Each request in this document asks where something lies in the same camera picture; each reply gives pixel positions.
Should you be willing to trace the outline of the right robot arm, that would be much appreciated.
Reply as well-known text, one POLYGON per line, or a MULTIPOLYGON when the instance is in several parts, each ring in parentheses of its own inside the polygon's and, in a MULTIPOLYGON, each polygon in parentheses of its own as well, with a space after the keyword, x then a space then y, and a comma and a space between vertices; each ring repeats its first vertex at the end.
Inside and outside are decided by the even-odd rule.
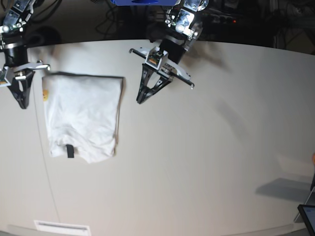
POLYGON ((0 70, 0 86, 7 87, 21 109, 29 105, 32 80, 36 70, 50 70, 41 60, 28 61, 24 28, 31 18, 34 0, 9 0, 0 26, 0 51, 5 63, 0 70))

